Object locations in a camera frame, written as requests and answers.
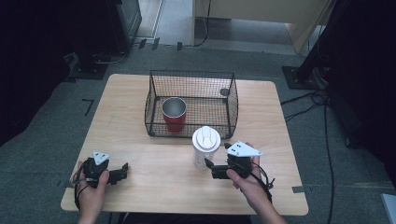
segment hand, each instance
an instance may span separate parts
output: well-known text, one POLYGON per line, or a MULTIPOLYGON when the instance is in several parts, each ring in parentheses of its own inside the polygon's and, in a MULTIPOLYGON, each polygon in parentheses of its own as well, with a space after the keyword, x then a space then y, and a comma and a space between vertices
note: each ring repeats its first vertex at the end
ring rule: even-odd
MULTIPOLYGON (((87 181, 82 180, 78 184, 80 215, 78 223, 95 223, 99 214, 102 212, 105 203, 105 188, 109 177, 108 170, 102 172, 99 177, 97 188, 88 185, 87 181)), ((84 172, 81 172, 79 179, 85 179, 84 172)))
MULTIPOLYGON (((252 173, 258 178, 262 178, 259 168, 260 157, 252 157, 251 161, 252 173)), ((252 175, 244 179, 235 170, 229 169, 227 170, 227 176, 233 181, 233 186, 236 189, 240 189, 245 195, 249 206, 262 218, 262 223, 286 223, 268 200, 262 186, 252 175)))

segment white cup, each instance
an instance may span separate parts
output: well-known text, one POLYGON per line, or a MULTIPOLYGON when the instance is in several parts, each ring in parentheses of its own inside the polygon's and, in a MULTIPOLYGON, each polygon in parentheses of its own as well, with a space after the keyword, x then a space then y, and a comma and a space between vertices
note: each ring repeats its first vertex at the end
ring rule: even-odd
POLYGON ((213 160, 215 152, 220 146, 219 133, 208 127, 204 126, 195 131, 192 135, 192 144, 194 146, 194 164, 201 170, 207 169, 205 158, 210 161, 213 160))

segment gray carpet floor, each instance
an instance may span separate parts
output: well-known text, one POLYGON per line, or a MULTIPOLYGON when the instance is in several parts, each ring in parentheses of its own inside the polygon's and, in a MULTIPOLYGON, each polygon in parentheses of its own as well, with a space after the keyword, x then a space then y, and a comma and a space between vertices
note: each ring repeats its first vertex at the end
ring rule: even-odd
MULTIPOLYGON (((71 175, 89 130, 106 81, 111 74, 147 75, 151 69, 234 72, 237 79, 270 80, 280 101, 310 91, 290 90, 282 65, 299 66, 302 56, 218 49, 159 46, 133 48, 120 63, 111 64, 103 80, 63 82, 38 111, 25 132, 0 147, 0 223, 76 223, 77 212, 60 204, 64 183, 71 175), (85 116, 90 102, 91 110, 85 116)), ((285 116, 307 109, 310 98, 283 106, 285 116)), ((327 107, 328 139, 334 171, 332 223, 389 223, 380 194, 396 194, 383 164, 364 148, 345 145, 345 135, 327 107)), ((287 123, 304 185, 309 212, 285 217, 289 223, 326 223, 331 210, 331 172, 325 142, 324 107, 287 123)), ((103 213, 98 223, 107 223, 103 213)), ((253 216, 253 223, 259 223, 253 216)))

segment white lid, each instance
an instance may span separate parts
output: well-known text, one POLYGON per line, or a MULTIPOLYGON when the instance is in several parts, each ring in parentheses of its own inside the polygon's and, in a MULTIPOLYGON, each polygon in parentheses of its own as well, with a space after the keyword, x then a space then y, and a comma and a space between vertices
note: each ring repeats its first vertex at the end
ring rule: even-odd
POLYGON ((193 135, 195 138, 193 139, 193 142, 196 143, 200 149, 211 151, 219 147, 220 137, 216 130, 208 126, 204 126, 195 132, 196 134, 193 135))

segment person's left hand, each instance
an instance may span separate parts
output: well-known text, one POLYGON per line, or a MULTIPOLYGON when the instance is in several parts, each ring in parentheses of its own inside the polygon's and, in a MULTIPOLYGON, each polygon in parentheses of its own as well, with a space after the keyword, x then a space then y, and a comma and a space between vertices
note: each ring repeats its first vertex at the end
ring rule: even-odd
MULTIPOLYGON (((105 188, 109 177, 108 170, 102 172, 99 177, 97 188, 88 185, 87 181, 81 180, 78 183, 80 215, 78 223, 95 223, 102 212, 105 203, 105 188)), ((85 179, 84 172, 81 172, 79 179, 85 179)))

